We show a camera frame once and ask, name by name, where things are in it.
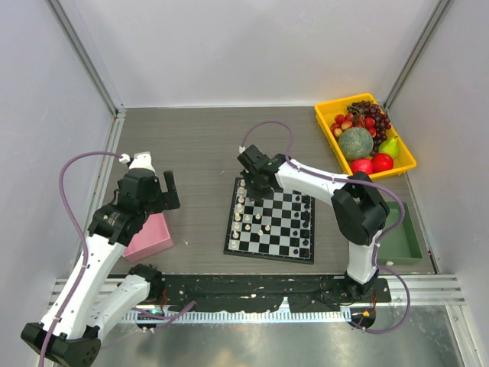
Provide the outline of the black and white chessboard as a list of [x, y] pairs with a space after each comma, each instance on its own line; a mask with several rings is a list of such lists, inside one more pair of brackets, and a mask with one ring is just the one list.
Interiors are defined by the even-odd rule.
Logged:
[[223, 253], [312, 265], [315, 246], [315, 199], [279, 189], [253, 200], [237, 177]]

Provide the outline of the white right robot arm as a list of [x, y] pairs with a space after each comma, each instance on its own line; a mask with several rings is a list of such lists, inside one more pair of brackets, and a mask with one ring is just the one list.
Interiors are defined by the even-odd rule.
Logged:
[[331, 206], [338, 228], [348, 240], [348, 266], [344, 288], [355, 301], [370, 296], [378, 277], [377, 244], [384, 231], [389, 208], [363, 172], [334, 175], [301, 164], [285, 154], [269, 158], [255, 145], [238, 149], [248, 195], [261, 200], [272, 192], [295, 190]]

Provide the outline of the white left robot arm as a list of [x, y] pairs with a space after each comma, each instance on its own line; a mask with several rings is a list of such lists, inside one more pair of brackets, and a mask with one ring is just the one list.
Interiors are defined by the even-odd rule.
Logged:
[[21, 332], [21, 339], [41, 360], [90, 366], [104, 338], [131, 308], [162, 298], [161, 272], [139, 264], [109, 296], [96, 302], [109, 272], [149, 216], [180, 208], [172, 171], [164, 172], [164, 179], [166, 191], [153, 171], [132, 168], [118, 182], [116, 201], [96, 210], [86, 249], [55, 304], [41, 321], [27, 323]]

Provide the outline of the pink open box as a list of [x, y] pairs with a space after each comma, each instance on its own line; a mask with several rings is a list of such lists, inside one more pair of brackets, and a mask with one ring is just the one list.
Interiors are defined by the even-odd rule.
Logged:
[[174, 243], [164, 214], [152, 214], [141, 231], [133, 236], [123, 258], [136, 262], [172, 247]]

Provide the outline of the yellow fruit tray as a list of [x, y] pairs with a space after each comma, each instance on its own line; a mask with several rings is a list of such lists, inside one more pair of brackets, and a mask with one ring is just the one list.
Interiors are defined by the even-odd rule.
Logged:
[[314, 106], [316, 120], [345, 174], [363, 169], [373, 180], [397, 176], [417, 166], [387, 111], [370, 93]]

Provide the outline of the green melon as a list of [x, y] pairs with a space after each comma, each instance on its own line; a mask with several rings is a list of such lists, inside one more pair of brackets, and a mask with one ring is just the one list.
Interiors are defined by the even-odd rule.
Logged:
[[374, 147], [370, 133], [363, 128], [351, 128], [339, 137], [338, 146], [347, 161], [367, 157]]

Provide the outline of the red apple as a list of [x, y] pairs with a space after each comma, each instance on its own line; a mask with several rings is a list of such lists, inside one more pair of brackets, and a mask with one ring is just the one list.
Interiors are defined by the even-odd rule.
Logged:
[[350, 168], [353, 174], [356, 174], [357, 172], [363, 172], [367, 175], [374, 173], [374, 164], [369, 158], [359, 158], [353, 160]]
[[371, 159], [375, 173], [385, 172], [393, 169], [394, 160], [389, 154], [377, 153]]

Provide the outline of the purple grape bunch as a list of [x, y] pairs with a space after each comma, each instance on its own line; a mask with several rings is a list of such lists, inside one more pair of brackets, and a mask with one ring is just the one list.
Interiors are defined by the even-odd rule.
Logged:
[[387, 131], [392, 128], [391, 120], [377, 103], [353, 102], [347, 107], [347, 112], [352, 117], [354, 127], [368, 130], [375, 147], [379, 147], [387, 140]]

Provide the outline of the green pear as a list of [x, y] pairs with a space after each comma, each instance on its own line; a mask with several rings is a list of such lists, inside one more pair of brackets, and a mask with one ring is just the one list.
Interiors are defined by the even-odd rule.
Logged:
[[379, 153], [388, 154], [393, 159], [397, 158], [400, 152], [399, 137], [395, 136], [382, 142], [379, 146]]

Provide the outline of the green empty tray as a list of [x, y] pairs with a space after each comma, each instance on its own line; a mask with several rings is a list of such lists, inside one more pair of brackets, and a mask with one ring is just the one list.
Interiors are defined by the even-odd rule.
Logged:
[[415, 265], [423, 260], [407, 203], [403, 202], [403, 207], [405, 215], [402, 223], [381, 240], [377, 253], [379, 265]]

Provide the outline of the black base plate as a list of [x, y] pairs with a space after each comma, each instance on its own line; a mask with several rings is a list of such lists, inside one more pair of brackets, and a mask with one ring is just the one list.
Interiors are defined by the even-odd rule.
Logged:
[[338, 310], [341, 306], [392, 301], [387, 280], [378, 278], [360, 298], [336, 275], [165, 275], [151, 297], [170, 310], [194, 301], [196, 312], [276, 312], [287, 301], [294, 313]]

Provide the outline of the aluminium frame rail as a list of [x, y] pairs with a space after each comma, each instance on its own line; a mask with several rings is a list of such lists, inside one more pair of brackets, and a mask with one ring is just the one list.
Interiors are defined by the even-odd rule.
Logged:
[[46, 3], [110, 114], [114, 119], [121, 113], [124, 114], [124, 103], [109, 76], [76, 2], [46, 1]]

